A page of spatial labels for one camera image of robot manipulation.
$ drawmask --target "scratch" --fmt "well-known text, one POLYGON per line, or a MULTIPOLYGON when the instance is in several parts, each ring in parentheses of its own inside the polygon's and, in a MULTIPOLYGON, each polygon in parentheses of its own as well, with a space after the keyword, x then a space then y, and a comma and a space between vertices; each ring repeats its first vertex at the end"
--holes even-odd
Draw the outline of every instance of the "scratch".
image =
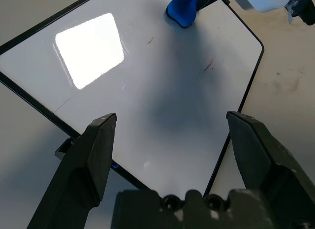
POLYGON ((152 37, 151 40, 148 42, 148 45, 152 42, 152 40, 153 40, 153 37, 152 37))
POLYGON ((207 65, 207 67, 203 70, 203 71, 206 71, 213 63, 213 58, 211 59, 211 62, 207 65))
POLYGON ((130 52, 129 52, 127 46, 125 45, 124 40, 121 39, 121 38, 119 38, 119 39, 120 39, 120 42, 121 42, 121 44, 122 44, 122 46, 123 46, 123 51, 124 51, 124 53, 125 53, 126 55, 127 55, 127 53, 130 55, 130 52))
POLYGON ((54 111, 54 113, 56 113, 62 106, 65 105, 66 102, 68 102, 71 98, 67 99, 56 111, 54 111))

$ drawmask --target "blue object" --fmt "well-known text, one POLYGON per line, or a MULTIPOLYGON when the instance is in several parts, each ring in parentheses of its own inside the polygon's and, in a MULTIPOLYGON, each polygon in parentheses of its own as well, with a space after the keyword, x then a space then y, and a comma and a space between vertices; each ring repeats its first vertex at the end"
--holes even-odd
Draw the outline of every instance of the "blue object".
POLYGON ((180 27, 188 28, 196 19, 196 3, 197 0, 172 0, 166 8, 166 14, 180 27))

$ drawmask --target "black frame edge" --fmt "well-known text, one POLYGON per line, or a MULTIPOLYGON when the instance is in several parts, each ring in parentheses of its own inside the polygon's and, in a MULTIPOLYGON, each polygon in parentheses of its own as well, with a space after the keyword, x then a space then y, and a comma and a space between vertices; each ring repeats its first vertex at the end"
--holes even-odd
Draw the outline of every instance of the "black frame edge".
MULTIPOLYGON (((265 47, 264 47, 263 43, 261 42, 261 40, 260 40, 260 39, 255 35, 255 33, 246 25, 246 23, 241 19, 241 17, 233 10, 233 8, 232 8, 229 4, 226 4, 226 6, 227 6, 227 7, 233 12, 233 14, 243 23, 243 25, 249 30, 249 32, 251 32, 251 34, 257 39, 257 41, 258 41, 258 42, 260 43, 260 45, 261 45, 261 53, 260 53, 260 55, 259 55, 259 58, 258 58, 258 61, 257 61, 257 63, 256 63, 256 66, 255 66, 255 68, 254 68, 254 71, 252 72, 252 76, 251 76, 250 81, 249 81, 249 83, 248 83, 248 85, 247 85, 247 88, 246 88, 246 90, 245 90, 245 93, 244 93, 244 96, 243 96, 242 101, 241 101, 241 103, 240 103, 240 106, 239 106, 239 108, 238 108, 238 110, 237 110, 238 112, 241 112, 242 109, 243 109, 243 107, 244 107, 244 104, 245 104, 246 98, 247 98, 247 96, 248 96, 248 93, 249 93, 249 91, 250 91, 250 89, 251 89, 252 82, 254 81, 256 72, 257 72, 257 70, 258 70, 259 64, 260 64, 261 59, 262 59, 262 55, 263 55, 264 52, 265 52, 265 47)), ((210 180, 209 180, 209 183, 208 183, 208 185, 207 185, 207 188, 206 188, 206 191, 205 191, 205 193, 204 193, 204 196, 206 196, 206 195, 208 195, 208 194, 210 193, 210 190, 211 190, 211 188, 212 188, 212 186, 213 186, 213 184, 214 184, 215 178, 216 178, 216 176, 217 176, 217 173, 218 173, 218 171, 219 171, 220 165, 221 165, 221 163, 222 163, 222 161, 223 161, 223 158, 224 158, 224 156, 225 156, 225 153, 226 153, 227 147, 228 147, 228 145, 229 145, 229 143, 230 143, 230 140, 231 140, 231 136, 230 136, 230 133, 229 133, 228 136, 227 136, 227 138, 226 138, 226 141, 225 141, 225 143, 224 143, 224 146, 223 146, 223 148, 222 148, 222 151, 221 151, 221 153, 220 153, 220 155, 219 155, 219 158, 218 158, 217 164, 216 164, 216 166, 215 166, 215 169, 213 170, 212 175, 211 175, 211 177, 210 177, 210 180)))

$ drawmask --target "red mark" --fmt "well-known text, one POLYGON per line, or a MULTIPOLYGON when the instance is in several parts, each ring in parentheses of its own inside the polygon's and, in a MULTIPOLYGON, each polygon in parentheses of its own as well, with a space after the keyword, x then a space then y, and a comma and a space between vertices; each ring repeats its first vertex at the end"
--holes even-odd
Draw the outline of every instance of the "red mark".
POLYGON ((209 67, 211 67, 212 63, 213 63, 213 58, 211 59, 211 62, 207 65, 207 67, 203 71, 206 71, 209 67))
POLYGON ((148 45, 152 42, 152 40, 153 40, 153 37, 152 37, 151 40, 148 42, 148 45))

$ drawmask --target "whiteboard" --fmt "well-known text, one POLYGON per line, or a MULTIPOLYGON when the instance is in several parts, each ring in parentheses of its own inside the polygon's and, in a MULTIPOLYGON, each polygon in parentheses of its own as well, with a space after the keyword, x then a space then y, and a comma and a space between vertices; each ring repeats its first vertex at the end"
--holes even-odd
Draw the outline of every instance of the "whiteboard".
POLYGON ((118 117, 113 160, 161 197, 205 192, 261 43, 221 0, 180 28, 171 0, 90 0, 0 55, 0 71, 83 133, 118 117))

